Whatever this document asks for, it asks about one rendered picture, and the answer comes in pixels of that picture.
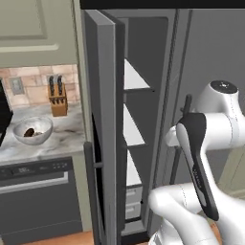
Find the white freezer shelf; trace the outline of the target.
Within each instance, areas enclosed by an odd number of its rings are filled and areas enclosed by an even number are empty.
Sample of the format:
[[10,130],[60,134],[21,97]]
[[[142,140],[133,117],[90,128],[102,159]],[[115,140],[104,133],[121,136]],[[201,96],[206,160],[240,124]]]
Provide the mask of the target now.
[[124,87],[125,92],[137,90],[151,90],[150,85],[136,71],[131,63],[126,59],[124,61]]
[[138,170],[135,167],[130,151],[127,151],[126,185],[128,187],[139,186],[142,183]]
[[145,139],[126,105],[123,106],[123,135],[128,146],[145,144]]

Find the grey freezer door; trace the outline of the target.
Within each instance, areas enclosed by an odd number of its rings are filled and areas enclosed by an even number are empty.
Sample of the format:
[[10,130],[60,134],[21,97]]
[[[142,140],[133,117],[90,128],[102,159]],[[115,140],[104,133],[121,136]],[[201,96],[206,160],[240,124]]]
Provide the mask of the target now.
[[121,245],[125,219],[123,137],[124,24],[106,11],[84,10],[86,73],[102,245]]

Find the grey freezer drawer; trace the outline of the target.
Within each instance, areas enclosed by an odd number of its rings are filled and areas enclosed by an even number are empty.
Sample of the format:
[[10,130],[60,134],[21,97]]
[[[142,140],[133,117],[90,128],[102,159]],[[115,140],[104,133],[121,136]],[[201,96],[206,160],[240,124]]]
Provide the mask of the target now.
[[131,203],[125,206],[125,219],[137,218],[141,215],[141,203]]
[[142,200],[142,192],[143,188],[142,187],[135,187],[131,189],[126,190],[126,203],[131,204],[131,203],[137,203]]

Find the grey marbled bowl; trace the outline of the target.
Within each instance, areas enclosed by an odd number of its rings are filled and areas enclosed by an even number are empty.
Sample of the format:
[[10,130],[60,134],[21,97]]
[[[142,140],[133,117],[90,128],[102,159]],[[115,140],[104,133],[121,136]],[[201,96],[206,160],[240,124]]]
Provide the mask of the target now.
[[[33,130],[33,135],[25,137],[29,129]],[[42,145],[53,132],[53,122],[47,117],[30,117],[20,121],[12,132],[14,137],[24,145]]]

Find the beige tall cupboard panel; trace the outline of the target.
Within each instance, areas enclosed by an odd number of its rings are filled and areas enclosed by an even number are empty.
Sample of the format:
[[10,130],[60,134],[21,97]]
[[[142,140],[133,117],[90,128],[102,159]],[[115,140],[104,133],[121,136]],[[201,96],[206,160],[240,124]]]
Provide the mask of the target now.
[[[77,45],[78,59],[78,87],[80,93],[80,104],[83,118],[83,128],[85,140],[91,140],[91,127],[89,119],[89,100],[87,91],[86,68],[84,61],[84,45],[82,35],[82,16],[79,0],[73,0],[74,18],[75,18],[75,34]],[[92,221],[90,214],[89,193],[86,175],[86,165],[84,154],[75,157],[76,164],[76,181],[78,187],[79,210],[84,231],[92,230]]]

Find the wooden knife block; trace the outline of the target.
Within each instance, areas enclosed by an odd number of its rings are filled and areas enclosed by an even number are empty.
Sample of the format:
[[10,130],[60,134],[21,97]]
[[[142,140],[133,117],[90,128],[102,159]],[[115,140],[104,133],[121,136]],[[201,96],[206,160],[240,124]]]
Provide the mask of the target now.
[[68,101],[62,75],[50,76],[48,79],[48,95],[54,117],[63,117],[68,112]]

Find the grey fridge body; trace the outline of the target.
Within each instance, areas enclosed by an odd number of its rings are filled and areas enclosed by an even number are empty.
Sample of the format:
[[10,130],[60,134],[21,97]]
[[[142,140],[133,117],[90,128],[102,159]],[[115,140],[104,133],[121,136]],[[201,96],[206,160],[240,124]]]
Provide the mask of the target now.
[[124,219],[122,244],[131,244],[137,238],[147,237],[147,225],[151,217],[147,197],[153,188],[156,168],[155,152],[159,143],[159,121],[162,115],[160,96],[165,80],[165,62],[167,46],[168,20],[173,18],[176,10],[118,10],[108,11],[124,24],[124,60],[128,60],[151,90],[125,92],[123,105],[126,105],[132,118],[145,139],[144,145],[128,146],[142,183],[128,187],[126,190],[142,187],[141,215],[137,218]]

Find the black appliance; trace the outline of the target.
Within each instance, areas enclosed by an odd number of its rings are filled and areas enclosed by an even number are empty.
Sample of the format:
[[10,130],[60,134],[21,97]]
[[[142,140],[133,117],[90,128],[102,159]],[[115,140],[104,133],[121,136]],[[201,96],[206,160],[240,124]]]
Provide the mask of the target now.
[[3,82],[0,78],[0,145],[3,143],[7,128],[11,123],[12,115],[13,112],[9,106]]

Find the dark grey dishwasher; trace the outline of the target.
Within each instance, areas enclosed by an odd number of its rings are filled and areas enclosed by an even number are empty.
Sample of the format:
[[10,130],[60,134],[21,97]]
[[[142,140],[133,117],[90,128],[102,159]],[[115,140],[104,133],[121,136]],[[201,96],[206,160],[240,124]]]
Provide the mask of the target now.
[[70,157],[0,167],[0,187],[60,178],[69,183],[0,194],[0,239],[22,245],[82,231],[73,161]]

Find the beige base cupboard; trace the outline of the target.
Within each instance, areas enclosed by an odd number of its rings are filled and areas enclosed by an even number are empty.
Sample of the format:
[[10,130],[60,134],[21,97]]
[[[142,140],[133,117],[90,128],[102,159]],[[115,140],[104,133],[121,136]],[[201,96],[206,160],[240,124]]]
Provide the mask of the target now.
[[245,200],[245,146],[230,152],[218,186],[230,196]]

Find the grey wall socket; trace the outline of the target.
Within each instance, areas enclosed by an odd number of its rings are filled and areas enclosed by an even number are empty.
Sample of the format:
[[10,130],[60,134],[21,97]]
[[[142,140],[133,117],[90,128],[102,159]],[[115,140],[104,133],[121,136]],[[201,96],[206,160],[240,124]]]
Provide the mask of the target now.
[[24,86],[21,77],[10,78],[11,90],[14,95],[23,95]]

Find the beige wall cupboard door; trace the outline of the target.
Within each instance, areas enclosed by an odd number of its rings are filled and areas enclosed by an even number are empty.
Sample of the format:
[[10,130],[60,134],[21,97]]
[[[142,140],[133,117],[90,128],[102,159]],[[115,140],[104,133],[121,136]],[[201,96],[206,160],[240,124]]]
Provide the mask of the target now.
[[76,62],[72,0],[0,0],[0,68]]

